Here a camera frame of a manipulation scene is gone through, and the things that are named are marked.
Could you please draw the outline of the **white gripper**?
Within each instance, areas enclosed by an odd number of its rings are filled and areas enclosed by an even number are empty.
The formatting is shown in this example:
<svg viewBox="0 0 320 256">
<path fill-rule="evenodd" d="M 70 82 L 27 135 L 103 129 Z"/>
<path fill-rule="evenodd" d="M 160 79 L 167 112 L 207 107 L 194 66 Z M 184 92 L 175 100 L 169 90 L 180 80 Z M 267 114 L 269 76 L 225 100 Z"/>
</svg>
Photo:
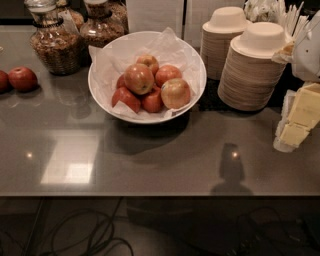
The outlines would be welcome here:
<svg viewBox="0 0 320 256">
<path fill-rule="evenodd" d="M 294 41 L 276 52 L 272 61 L 291 64 L 292 74 L 305 82 L 320 82 L 320 11 L 300 30 Z M 320 84 L 301 87 L 288 121 L 313 129 L 320 121 Z"/>
</svg>

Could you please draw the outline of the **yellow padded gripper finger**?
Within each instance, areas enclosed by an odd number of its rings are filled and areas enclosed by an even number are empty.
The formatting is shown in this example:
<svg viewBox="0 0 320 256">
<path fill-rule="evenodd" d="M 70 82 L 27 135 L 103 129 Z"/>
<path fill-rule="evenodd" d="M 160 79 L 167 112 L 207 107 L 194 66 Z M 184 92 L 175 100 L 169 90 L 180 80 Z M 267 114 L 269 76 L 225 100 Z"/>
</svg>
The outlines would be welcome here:
<svg viewBox="0 0 320 256">
<path fill-rule="evenodd" d="M 309 131 L 304 126 L 288 121 L 295 95 L 296 93 L 292 90 L 288 90 L 285 94 L 281 110 L 281 120 L 276 128 L 273 142 L 273 147 L 284 153 L 293 152 L 309 135 Z"/>
</svg>

